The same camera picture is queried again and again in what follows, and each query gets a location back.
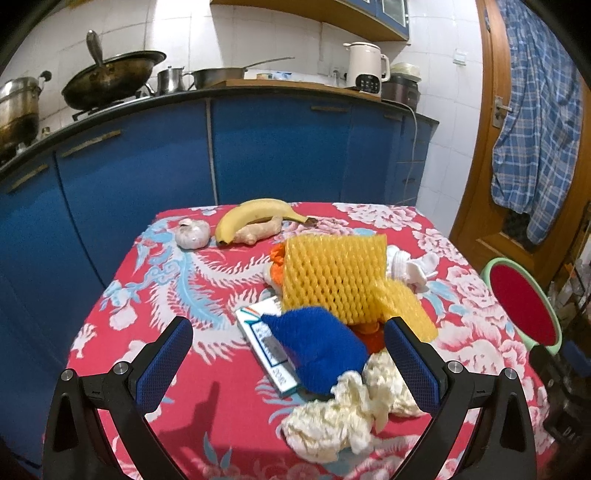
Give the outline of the cream paper tissue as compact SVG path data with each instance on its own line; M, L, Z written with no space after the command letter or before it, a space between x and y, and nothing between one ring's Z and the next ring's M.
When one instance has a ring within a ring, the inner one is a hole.
M356 455L369 452L375 443L372 431L388 423L388 404L370 396L358 372L339 376L331 392L332 399L297 406L280 423L287 445L311 463L335 462L346 448Z

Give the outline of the white cloth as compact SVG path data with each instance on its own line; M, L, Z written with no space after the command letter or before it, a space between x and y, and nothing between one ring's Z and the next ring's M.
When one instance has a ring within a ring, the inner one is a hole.
M439 263L440 257L433 252L413 258L409 252L398 246L387 247L387 277L402 281L415 293L428 290L427 284L436 277Z

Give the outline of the blue foam net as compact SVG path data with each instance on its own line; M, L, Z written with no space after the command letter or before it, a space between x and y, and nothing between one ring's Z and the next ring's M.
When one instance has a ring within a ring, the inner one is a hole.
M260 320L290 357L301 385L315 395L331 395L339 376L362 373L370 357L353 331L322 307L263 314Z

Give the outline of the blue white cardboard box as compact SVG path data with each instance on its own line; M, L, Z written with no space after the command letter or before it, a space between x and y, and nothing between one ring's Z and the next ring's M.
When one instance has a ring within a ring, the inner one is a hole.
M280 397L285 397L297 392L301 383L290 357L273 336L269 326L262 321L263 315L280 316L280 313L280 300L273 296L255 304L240 307L235 311L235 317L242 336L249 343L253 355L259 360L270 383Z

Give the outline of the yellow foam fruit net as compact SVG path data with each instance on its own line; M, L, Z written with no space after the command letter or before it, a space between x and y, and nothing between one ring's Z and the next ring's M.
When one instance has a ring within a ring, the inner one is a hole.
M387 277L386 236L301 235L284 244L283 311L322 307L348 327L401 317L420 340L437 337L417 293Z

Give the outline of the red green trash basin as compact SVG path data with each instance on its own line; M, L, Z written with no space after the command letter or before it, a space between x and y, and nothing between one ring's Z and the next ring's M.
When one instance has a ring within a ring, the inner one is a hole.
M481 278L507 313L526 349L544 346L556 355L562 346L562 329L550 301L533 276L520 264L494 258Z

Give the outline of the blue kitchen cabinets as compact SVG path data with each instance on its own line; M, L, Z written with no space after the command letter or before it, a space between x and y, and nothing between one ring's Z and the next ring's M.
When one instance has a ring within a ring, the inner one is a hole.
M249 89L101 112L1 173L1 436L41 459L69 347L161 211L286 201L415 207L438 123L349 97Z

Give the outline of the red floral tablecloth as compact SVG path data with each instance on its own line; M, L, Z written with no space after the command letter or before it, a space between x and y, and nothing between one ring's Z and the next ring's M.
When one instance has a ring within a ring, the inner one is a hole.
M437 327L434 346L469 371L514 370L523 385L539 466L555 442L544 429L546 390L507 313L454 244L417 209L358 203L298 203L315 218L315 235L383 235L412 259L438 257L420 300ZM305 232L287 222L280 235L252 247L215 244L180 249L183 220L215 226L222 206L169 209L136 236L112 281L98 298L58 377L43 449L46 479L140 477L110 414L79 408L82 380L129 368L177 316L193 327L192 346L159 406L146 415L168 455L189 479L387 479L429 424L428 416L392 417L366 453L342 451L320 465L297 457L283 438L283 420L304 404L304 393L280 394L238 327L271 294L263 279L270 250Z

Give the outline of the wooden door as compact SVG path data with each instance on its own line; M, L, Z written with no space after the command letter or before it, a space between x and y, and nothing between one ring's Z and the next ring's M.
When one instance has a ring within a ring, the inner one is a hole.
M590 89L528 4L476 6L482 106L451 240L477 270L507 257L547 287L590 200Z

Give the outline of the garlic bulb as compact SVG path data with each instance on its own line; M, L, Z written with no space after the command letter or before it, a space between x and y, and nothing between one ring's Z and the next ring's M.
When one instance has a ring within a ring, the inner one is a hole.
M179 221L174 238L176 245L184 250L201 249L211 241L211 227L203 220L184 218Z

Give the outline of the blue plaid shirt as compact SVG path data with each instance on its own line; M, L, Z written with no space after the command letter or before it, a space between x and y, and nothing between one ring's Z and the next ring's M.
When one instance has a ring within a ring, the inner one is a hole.
M528 240L548 236L571 187L581 140L579 72L525 3L499 1L511 56L510 111L492 154L494 202L529 216Z

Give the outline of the ginger root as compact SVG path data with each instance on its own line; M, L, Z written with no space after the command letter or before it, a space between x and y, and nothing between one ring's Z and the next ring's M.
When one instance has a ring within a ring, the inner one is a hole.
M266 240L267 238L279 234L281 226L283 226L283 217L281 216L273 216L273 218L265 222L245 225L245 227L236 231L232 242L235 244L252 246L260 240Z

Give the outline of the yellow banana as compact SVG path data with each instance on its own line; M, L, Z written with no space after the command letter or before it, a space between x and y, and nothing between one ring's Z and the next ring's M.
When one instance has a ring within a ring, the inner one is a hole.
M304 216L294 211L286 201L273 198L260 198L245 201L228 210L217 222L214 236L219 245L228 245L235 238L235 233L246 225L270 220L273 216L301 223L307 226L315 226L318 220L314 217Z

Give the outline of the steel stock pot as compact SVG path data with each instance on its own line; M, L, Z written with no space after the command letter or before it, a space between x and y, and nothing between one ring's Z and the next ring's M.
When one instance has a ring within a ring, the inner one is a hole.
M1 87L0 152L5 161L16 155L21 144L29 146L39 131L39 97L52 73L43 71L38 77L20 77Z

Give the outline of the black wok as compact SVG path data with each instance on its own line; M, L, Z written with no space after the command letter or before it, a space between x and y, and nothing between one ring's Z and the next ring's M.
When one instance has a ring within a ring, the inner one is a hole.
M108 106L134 95L150 78L153 68L166 59L163 52L155 50L104 59L94 30L87 32L86 46L94 63L78 72L61 91L66 105L80 111Z

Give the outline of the dark rice cooker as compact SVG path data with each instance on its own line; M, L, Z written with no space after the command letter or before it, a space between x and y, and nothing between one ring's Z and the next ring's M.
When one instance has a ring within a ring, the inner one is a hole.
M408 62L391 65L391 78L383 84L382 98L407 105L417 111L420 101L420 67Z

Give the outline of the small steel cup pot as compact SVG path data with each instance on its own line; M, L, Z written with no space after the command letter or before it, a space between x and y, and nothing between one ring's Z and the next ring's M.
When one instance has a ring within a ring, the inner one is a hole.
M183 67L173 68L168 66L166 69L157 73L157 90L158 96L182 93L188 90L184 83L185 77L192 77L190 72L185 72Z

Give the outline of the steel frying pan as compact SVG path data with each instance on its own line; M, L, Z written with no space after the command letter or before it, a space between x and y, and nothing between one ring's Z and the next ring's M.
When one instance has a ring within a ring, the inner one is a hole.
M248 71L249 68L252 68L254 66L287 60L294 60L294 56L284 56L273 59L266 59L263 61L255 62L240 67L199 69L187 72L187 75L192 78L192 87L194 87L197 90L201 90L228 80L242 80L245 77L245 72Z

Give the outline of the white electric kettle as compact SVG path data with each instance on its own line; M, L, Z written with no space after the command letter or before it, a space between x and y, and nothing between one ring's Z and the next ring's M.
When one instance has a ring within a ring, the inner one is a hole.
M349 52L346 88L380 97L391 78L390 59L380 47L368 42L343 43Z

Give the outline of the upper wall cabinet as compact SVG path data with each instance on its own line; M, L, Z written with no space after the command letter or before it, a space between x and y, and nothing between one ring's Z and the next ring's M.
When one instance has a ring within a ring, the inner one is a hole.
M297 15L346 30L373 42L407 41L406 1L384 0L219 0L213 5L263 8Z

